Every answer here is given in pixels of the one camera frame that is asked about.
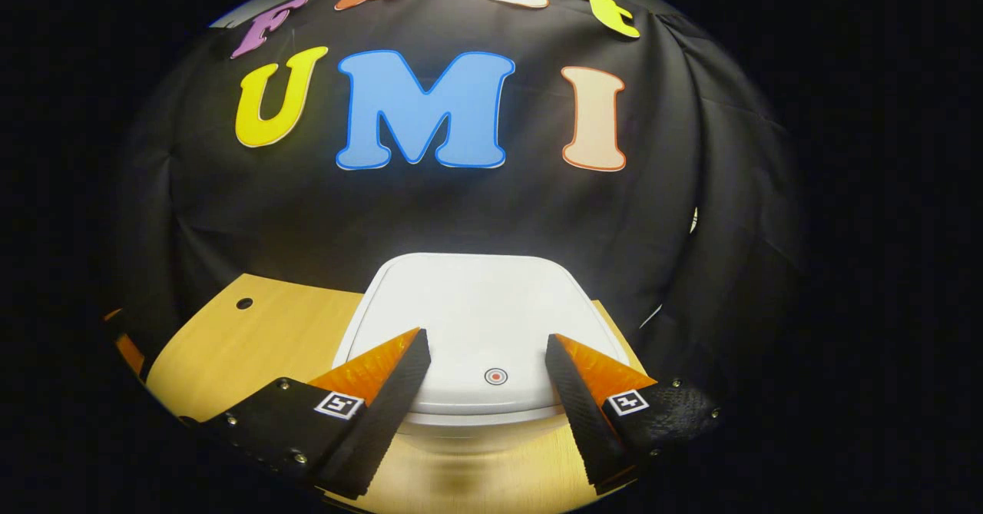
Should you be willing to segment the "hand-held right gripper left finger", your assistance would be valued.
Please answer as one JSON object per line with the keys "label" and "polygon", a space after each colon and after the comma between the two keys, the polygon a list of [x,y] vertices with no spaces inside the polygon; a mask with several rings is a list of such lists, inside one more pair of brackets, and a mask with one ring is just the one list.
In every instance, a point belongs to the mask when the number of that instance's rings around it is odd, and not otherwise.
{"label": "hand-held right gripper left finger", "polygon": [[417,327],[310,381],[275,378],[201,432],[278,479],[358,499],[430,366],[428,335]]}

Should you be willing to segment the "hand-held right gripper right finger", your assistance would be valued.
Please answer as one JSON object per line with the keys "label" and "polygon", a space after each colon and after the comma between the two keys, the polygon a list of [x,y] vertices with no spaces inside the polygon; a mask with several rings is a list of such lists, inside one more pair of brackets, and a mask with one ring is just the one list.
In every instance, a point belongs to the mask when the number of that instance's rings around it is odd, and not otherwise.
{"label": "hand-held right gripper right finger", "polygon": [[723,420],[720,403],[701,389],[660,383],[562,334],[548,336],[545,368],[597,494],[642,478]]}

